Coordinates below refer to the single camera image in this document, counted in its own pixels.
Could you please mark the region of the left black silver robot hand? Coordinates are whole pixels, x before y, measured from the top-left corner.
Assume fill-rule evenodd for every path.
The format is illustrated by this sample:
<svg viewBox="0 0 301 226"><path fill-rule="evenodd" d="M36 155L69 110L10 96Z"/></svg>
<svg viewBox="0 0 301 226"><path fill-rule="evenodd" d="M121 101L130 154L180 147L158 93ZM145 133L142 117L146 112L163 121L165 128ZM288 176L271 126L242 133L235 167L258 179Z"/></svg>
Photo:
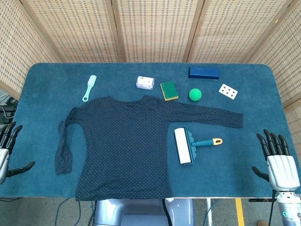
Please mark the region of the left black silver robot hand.
<svg viewBox="0 0 301 226"><path fill-rule="evenodd" d="M0 129L0 183L3 184L6 178L13 177L18 174L23 174L29 171L34 165L35 161L30 162L22 168L9 169L10 156L15 146L18 133L22 129L22 125L14 126L16 122L13 121L9 125L5 125Z"/></svg>

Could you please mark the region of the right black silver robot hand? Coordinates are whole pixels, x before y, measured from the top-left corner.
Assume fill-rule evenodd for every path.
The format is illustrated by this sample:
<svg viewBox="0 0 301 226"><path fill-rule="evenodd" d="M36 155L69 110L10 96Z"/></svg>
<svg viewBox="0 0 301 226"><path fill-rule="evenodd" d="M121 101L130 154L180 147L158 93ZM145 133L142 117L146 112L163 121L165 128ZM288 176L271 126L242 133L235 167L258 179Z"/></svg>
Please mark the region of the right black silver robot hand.
<svg viewBox="0 0 301 226"><path fill-rule="evenodd" d="M301 186L297 166L290 154L286 139L281 135L263 130L265 136L257 133L261 149L266 161L267 173L252 166L252 171L258 177L270 182L272 188L278 192L295 191Z"/></svg>

